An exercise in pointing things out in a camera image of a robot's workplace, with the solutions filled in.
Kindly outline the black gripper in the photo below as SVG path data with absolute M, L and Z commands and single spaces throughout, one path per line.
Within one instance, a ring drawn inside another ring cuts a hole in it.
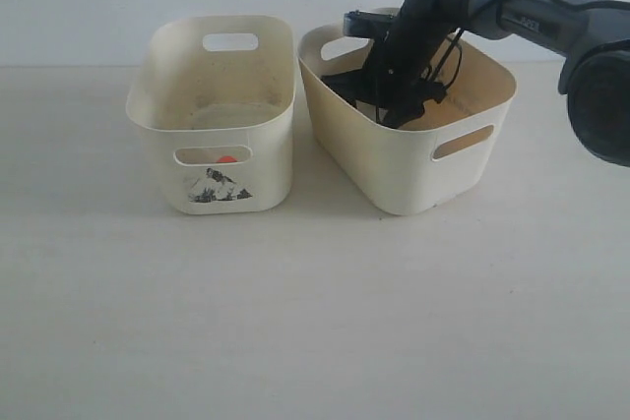
M 376 124 L 400 130 L 421 118 L 424 102 L 446 87 L 430 79 L 431 60 L 446 37 L 465 24 L 469 0 L 403 0 L 387 36 L 374 40 L 363 65 L 321 81 Z

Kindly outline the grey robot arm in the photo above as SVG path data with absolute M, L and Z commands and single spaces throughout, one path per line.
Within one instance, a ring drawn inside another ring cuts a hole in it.
M 463 33 L 488 40 L 516 35 L 563 59 L 558 92 L 578 142 L 595 157 L 629 163 L 629 6 L 619 0 L 403 0 L 394 14 L 353 10 L 344 33 L 371 41 L 354 70 L 324 84 L 349 104 L 374 107 L 399 129 L 439 102 L 439 79 Z

